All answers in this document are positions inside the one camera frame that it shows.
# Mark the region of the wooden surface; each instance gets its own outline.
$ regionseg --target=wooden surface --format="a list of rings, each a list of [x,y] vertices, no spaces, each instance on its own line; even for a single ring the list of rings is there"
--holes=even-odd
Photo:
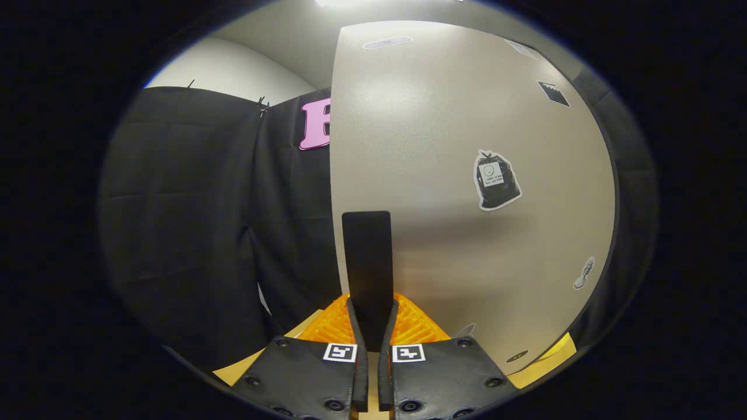
[[[368,352],[368,413],[358,420],[389,420],[389,411],[379,411],[379,352]]]
[[[301,334],[306,327],[308,327],[314,319],[317,318],[322,313],[321,309],[317,309],[316,312],[311,314],[304,322],[301,324],[298,324],[294,329],[288,331],[288,333],[285,334],[286,337],[292,337],[295,338],[299,334]],[[241,377],[242,374],[244,374],[245,371],[254,363],[255,360],[257,360],[257,357],[259,357],[260,354],[262,354],[262,351],[264,351],[264,348],[257,353],[254,353],[253,355],[247,357],[244,360],[241,360],[240,362],[236,362],[233,365],[226,366],[225,368],[220,368],[216,371],[213,371],[213,373],[218,376],[220,379],[223,380],[223,382],[228,383],[230,386],[233,386],[234,383],[238,380],[238,378]]]

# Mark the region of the black fabric backdrop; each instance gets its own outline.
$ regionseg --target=black fabric backdrop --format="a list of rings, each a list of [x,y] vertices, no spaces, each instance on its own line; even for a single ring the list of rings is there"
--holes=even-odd
[[[152,87],[111,139],[99,226],[111,285],[206,371],[262,349],[340,293],[329,150],[300,150],[301,107]],[[272,315],[262,307],[257,285]]]
[[[332,231],[329,147],[301,150],[305,104],[317,90],[272,105],[262,117],[252,177],[251,243],[262,294],[283,333],[342,293]]]
[[[618,189],[618,223],[607,272],[570,330],[576,347],[583,348],[607,333],[645,277],[659,230],[659,191],[646,139],[618,94],[588,67],[572,84],[602,130]]]
[[[255,102],[209,90],[140,92],[111,139],[99,192],[110,282],[148,330],[211,371],[267,337],[249,223]]]

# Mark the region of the pink letter b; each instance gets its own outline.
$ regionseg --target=pink letter b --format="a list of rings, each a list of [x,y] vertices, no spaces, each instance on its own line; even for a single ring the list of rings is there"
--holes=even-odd
[[[324,125],[329,124],[329,114],[324,113],[324,108],[330,104],[331,99],[310,102],[301,108],[306,112],[306,133],[301,141],[301,150],[329,144],[329,135],[324,134]]]

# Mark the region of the label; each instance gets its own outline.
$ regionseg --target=label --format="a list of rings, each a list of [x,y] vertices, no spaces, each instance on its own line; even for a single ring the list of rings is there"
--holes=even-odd
[[[394,363],[425,362],[423,345],[391,346],[391,361]]]
[[[480,210],[493,211],[518,200],[521,187],[508,159],[491,150],[477,150],[472,167]]]
[[[524,350],[521,353],[516,354],[515,356],[511,356],[511,358],[508,359],[506,361],[506,363],[515,362],[515,361],[519,360],[520,358],[524,357],[524,355],[527,354],[527,353],[529,353],[529,350]]]
[[[455,337],[466,337],[466,336],[472,336],[472,333],[474,332],[474,328],[477,326],[477,324],[469,324],[467,327],[462,328],[459,330],[459,332],[456,334]]]
[[[330,362],[355,363],[358,345],[341,345],[329,343],[324,352],[324,359]]]
[[[486,187],[503,184],[503,173],[500,171],[500,165],[498,162],[481,164],[479,169],[480,173],[483,175],[483,184]]]
[[[545,95],[548,96],[548,99],[552,102],[557,102],[561,105],[565,105],[567,107],[571,107],[570,104],[568,104],[568,101],[565,100],[565,96],[562,95],[562,92],[560,89],[558,89],[556,84],[547,83],[546,81],[537,81],[539,83],[539,86],[542,88],[542,90],[545,92]]]
[[[594,257],[590,256],[586,261],[586,264],[581,269],[581,275],[573,283],[573,289],[578,290],[586,284],[586,282],[589,280],[589,273],[591,273],[592,268],[594,268]]]
[[[531,57],[531,58],[534,58],[535,60],[537,59],[537,57],[535,57],[534,55],[532,55],[532,53],[531,53],[531,52],[529,52],[529,50],[527,50],[526,48],[524,48],[524,46],[523,46],[523,45],[521,45],[521,44],[517,44],[517,43],[515,43],[515,42],[513,42],[513,41],[509,41],[509,40],[506,40],[506,42],[508,42],[508,44],[509,44],[510,46],[514,47],[514,49],[515,49],[515,50],[516,50],[516,51],[517,51],[517,52],[518,52],[519,54],[523,54],[523,55],[526,55],[527,57]]]
[[[301,109],[306,113],[306,127],[301,150],[314,149],[329,144],[329,106],[332,98],[310,102]]]
[[[367,43],[363,45],[363,49],[379,49],[383,48],[385,46],[393,46],[393,45],[399,45],[411,42],[411,37],[394,37],[394,38],[387,38],[385,40],[379,40],[379,41],[373,41],[371,43]]]

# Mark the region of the white wall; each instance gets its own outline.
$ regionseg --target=white wall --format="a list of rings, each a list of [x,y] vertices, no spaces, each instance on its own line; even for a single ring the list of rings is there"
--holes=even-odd
[[[184,86],[227,93],[275,105],[314,89],[303,79],[253,49],[205,38],[171,61],[146,87]]]
[[[321,89],[332,86],[340,28],[385,20],[449,23],[508,37],[536,48],[571,80],[582,67],[570,51],[531,21],[476,0],[350,1],[340,7],[319,7],[314,0],[275,0],[218,29],[215,35],[271,57]]]

